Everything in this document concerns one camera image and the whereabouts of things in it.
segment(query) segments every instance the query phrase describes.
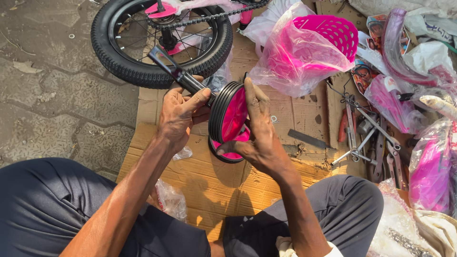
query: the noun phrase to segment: man's left hand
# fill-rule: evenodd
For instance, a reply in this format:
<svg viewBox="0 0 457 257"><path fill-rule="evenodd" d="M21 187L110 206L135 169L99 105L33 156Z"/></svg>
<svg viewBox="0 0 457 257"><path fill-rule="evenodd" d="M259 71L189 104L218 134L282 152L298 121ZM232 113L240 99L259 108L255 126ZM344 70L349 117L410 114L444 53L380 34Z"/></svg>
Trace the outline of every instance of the man's left hand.
<svg viewBox="0 0 457 257"><path fill-rule="evenodd" d="M194 75L202 82L203 77ZM211 90L205 88L194 96L183 96L182 87L175 84L164 96L157 135L164 137L171 145L174 154L181 151L189 140L192 126L209 118L210 109L203 106L210 98Z"/></svg>

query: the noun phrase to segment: hand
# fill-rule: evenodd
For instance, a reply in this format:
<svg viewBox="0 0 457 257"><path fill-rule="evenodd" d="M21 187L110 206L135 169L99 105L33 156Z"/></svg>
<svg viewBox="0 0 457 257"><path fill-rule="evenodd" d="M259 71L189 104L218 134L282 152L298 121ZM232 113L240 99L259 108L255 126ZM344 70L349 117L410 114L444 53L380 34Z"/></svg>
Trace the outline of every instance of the hand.
<svg viewBox="0 0 457 257"><path fill-rule="evenodd" d="M194 75L202 82L203 77ZM205 88L194 96L182 96L184 89L177 84L171 85L164 96L160 111L157 135L170 142L173 154L181 151L189 140L192 126L209 118L210 109L203 106L210 98L211 90Z"/></svg>
<svg viewBox="0 0 457 257"><path fill-rule="evenodd" d="M247 142L225 142L216 149L216 153L218 155L237 153L259 171L276 179L284 171L294 168L271 123L270 99L259 87L252 85L250 78L245 79L244 89L250 118L251 138Z"/></svg>

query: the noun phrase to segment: dark trousers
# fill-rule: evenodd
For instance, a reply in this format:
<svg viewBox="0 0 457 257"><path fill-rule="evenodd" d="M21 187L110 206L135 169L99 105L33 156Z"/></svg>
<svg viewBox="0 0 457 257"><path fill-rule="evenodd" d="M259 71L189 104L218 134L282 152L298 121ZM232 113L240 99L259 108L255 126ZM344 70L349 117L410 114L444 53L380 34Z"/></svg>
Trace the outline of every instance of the dark trousers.
<svg viewBox="0 0 457 257"><path fill-rule="evenodd" d="M0 169L2 256L58 256L108 197L115 183L75 161L43 158ZM341 175L306 190L322 231L345 257L365 256L383 211L379 190ZM277 256L289 236L282 201L251 217L226 219L227 257ZM120 256L210 256L205 231L153 206L138 215Z"/></svg>

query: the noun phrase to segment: stone pavement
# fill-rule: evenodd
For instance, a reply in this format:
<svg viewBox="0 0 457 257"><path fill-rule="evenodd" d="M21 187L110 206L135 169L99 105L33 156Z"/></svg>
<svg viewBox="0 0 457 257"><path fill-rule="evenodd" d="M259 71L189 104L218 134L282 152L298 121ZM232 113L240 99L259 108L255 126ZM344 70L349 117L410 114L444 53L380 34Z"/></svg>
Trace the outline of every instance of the stone pavement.
<svg viewBox="0 0 457 257"><path fill-rule="evenodd" d="M139 90L106 71L92 49L90 26L106 1L26 0L14 10L14 0L0 2L0 167L63 157L116 179ZM43 71L24 73L13 61Z"/></svg>

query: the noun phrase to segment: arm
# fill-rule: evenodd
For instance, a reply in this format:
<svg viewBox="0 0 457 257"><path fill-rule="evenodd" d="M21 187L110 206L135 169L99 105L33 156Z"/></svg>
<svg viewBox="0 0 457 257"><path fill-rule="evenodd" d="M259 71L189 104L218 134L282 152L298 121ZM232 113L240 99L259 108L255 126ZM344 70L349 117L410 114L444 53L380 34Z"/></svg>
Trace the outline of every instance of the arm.
<svg viewBox="0 0 457 257"><path fill-rule="evenodd" d="M61 257L119 255L141 207L173 155L186 145L193 124L208 119L209 109L202 106L211 91L199 91L192 98L182 96L182 91L174 88L166 93L157 134Z"/></svg>
<svg viewBox="0 0 457 257"><path fill-rule="evenodd" d="M279 185L289 221L293 247L298 256L323 257L331 248L302 187L300 175L275 133L270 118L270 99L250 79L244 81L250 127L254 138L248 142L229 141L217 154L235 152Z"/></svg>

